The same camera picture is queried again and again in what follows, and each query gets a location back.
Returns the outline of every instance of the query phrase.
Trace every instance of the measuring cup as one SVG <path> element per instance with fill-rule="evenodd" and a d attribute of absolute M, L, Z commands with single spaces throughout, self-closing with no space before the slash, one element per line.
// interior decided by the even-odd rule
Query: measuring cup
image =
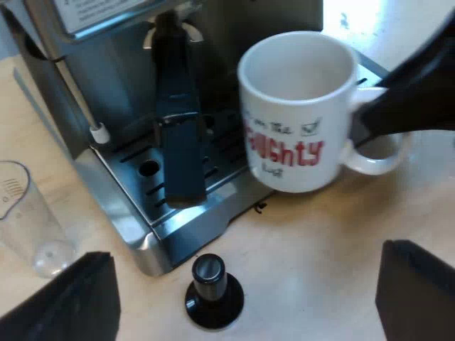
<path fill-rule="evenodd" d="M 75 258 L 30 172 L 14 161 L 0 161 L 0 238 L 41 277 L 54 277 Z"/>

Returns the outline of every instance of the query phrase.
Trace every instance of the mug handle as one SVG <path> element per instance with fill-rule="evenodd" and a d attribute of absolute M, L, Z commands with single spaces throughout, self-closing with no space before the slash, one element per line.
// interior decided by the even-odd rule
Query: mug handle
<path fill-rule="evenodd" d="M 359 88 L 355 91 L 352 99 L 351 111 L 362 103 L 373 101 L 387 91 L 384 87 Z M 405 158 L 412 146 L 412 133 L 402 134 L 402 140 L 398 152 L 388 158 L 376 160 L 360 155 L 354 148 L 352 140 L 348 139 L 341 151 L 340 161 L 342 164 L 359 173 L 367 175 L 381 175 L 393 171 Z"/>

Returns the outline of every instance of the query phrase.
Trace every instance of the tamper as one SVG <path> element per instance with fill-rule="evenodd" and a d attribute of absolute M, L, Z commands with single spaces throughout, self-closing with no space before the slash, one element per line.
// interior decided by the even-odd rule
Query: tamper
<path fill-rule="evenodd" d="M 220 329 L 234 321 L 243 309 L 243 290 L 225 270 L 216 254 L 204 254 L 193 264 L 194 281 L 185 296 L 186 312 L 196 324 Z"/>

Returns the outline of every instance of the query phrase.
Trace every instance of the drip tray grate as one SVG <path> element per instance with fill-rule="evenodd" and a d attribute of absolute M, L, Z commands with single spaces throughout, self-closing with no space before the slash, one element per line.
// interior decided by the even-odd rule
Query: drip tray grate
<path fill-rule="evenodd" d="M 238 111 L 224 109 L 204 118 L 210 122 L 209 142 L 203 145 L 200 159 L 209 193 L 245 171 L 247 159 Z M 111 150 L 95 149 L 95 153 L 151 227 L 178 212 L 164 198 L 163 158 L 152 131 Z"/>

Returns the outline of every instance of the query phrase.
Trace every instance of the wooden countertop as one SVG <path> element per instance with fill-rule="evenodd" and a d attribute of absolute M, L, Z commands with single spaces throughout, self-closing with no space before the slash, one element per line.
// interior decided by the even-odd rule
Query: wooden countertop
<path fill-rule="evenodd" d="M 219 254 L 245 291 L 234 325 L 202 331 L 183 307 L 194 258 L 158 278 L 137 269 L 13 79 L 14 59 L 0 62 L 0 159 L 31 169 L 78 256 L 114 256 L 118 340 L 384 340 L 374 304 L 382 243 L 411 239 L 455 265 L 455 133 L 417 133 L 395 172 L 344 170 L 315 193 L 273 195 L 262 215 L 249 210 L 201 250 Z M 46 283 L 6 247 L 0 277 L 0 315 Z"/>

